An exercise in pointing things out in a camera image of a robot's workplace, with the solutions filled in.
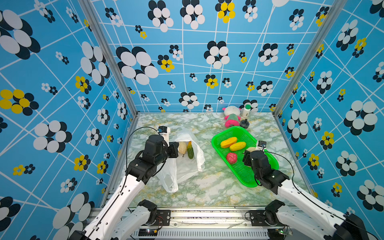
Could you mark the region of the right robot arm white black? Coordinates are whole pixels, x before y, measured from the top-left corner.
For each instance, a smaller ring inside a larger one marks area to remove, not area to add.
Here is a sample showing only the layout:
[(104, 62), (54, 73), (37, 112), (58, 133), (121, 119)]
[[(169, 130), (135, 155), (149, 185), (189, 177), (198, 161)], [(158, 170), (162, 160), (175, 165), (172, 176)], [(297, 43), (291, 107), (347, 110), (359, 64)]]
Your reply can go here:
[(245, 151), (243, 162), (251, 167), (260, 186), (301, 210), (299, 213), (282, 201), (272, 201), (264, 213), (268, 225), (292, 227), (313, 240), (367, 240), (371, 236), (358, 216), (331, 208), (297, 186), (286, 174), (272, 169), (265, 152)]

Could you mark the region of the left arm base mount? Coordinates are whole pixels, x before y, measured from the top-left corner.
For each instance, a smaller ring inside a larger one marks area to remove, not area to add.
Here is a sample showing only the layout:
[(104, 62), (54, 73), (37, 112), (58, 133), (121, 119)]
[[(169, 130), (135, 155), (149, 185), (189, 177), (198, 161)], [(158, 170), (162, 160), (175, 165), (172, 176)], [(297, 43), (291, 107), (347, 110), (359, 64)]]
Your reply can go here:
[(171, 210), (157, 209), (155, 213), (151, 213), (149, 221), (142, 226), (164, 227), (169, 226), (171, 220)]

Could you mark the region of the white plastic bag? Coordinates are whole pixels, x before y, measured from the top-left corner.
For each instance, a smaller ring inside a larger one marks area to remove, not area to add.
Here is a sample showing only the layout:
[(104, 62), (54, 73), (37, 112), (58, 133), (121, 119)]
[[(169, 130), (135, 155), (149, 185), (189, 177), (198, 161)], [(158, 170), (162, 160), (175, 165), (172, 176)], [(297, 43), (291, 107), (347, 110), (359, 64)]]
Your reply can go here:
[(166, 160), (163, 168), (158, 167), (160, 172), (156, 175), (165, 191), (175, 193), (178, 191), (179, 183), (197, 175), (204, 170), (205, 156), (196, 136), (187, 129), (177, 132), (173, 142), (188, 143), (191, 142), (194, 157), (190, 159), (188, 154), (179, 154), (177, 158)]

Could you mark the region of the yellow corn-like fruit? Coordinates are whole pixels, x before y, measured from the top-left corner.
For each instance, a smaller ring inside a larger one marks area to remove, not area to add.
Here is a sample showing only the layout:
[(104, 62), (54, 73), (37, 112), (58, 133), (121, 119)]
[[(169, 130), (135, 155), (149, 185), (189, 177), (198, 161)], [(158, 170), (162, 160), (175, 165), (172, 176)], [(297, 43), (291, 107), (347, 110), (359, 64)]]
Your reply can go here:
[(230, 146), (230, 151), (236, 152), (236, 151), (242, 150), (246, 147), (246, 145), (247, 144), (245, 142), (237, 142)]

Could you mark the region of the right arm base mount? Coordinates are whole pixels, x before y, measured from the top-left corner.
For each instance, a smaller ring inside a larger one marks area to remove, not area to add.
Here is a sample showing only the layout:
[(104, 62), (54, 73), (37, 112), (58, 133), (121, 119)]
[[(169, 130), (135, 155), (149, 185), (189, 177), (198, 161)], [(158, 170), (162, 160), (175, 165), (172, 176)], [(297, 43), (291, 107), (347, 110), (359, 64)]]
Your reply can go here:
[(253, 227), (283, 227), (275, 214), (265, 210), (250, 210), (244, 215)]

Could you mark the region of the red round fruit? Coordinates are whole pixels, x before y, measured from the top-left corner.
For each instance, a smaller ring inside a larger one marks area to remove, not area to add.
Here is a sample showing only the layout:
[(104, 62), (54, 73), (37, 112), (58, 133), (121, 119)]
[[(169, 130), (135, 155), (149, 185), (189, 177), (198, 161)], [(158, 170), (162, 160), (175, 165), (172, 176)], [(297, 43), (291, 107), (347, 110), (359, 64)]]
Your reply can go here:
[(238, 155), (236, 153), (228, 153), (226, 160), (229, 164), (233, 165), (238, 161)]

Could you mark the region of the beige round fruit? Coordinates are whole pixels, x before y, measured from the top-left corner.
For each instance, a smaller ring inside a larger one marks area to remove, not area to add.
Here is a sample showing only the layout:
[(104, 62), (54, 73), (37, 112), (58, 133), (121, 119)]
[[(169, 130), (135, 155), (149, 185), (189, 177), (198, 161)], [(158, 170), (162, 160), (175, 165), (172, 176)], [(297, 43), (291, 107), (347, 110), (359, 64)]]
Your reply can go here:
[(184, 156), (187, 152), (188, 144), (186, 142), (179, 142), (178, 151), (179, 153)]

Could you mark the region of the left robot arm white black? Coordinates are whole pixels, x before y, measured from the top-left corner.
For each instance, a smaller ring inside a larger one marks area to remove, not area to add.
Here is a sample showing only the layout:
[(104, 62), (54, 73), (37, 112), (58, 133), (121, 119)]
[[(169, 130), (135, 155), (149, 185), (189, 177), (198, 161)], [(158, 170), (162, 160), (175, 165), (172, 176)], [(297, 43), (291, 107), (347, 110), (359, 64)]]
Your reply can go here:
[(71, 240), (126, 240), (140, 226), (156, 220), (157, 205), (144, 200), (126, 218), (130, 203), (147, 182), (165, 165), (167, 159), (178, 157), (177, 142), (169, 141), (169, 133), (151, 135), (144, 150), (140, 151), (126, 169), (118, 189), (82, 231), (74, 231)]

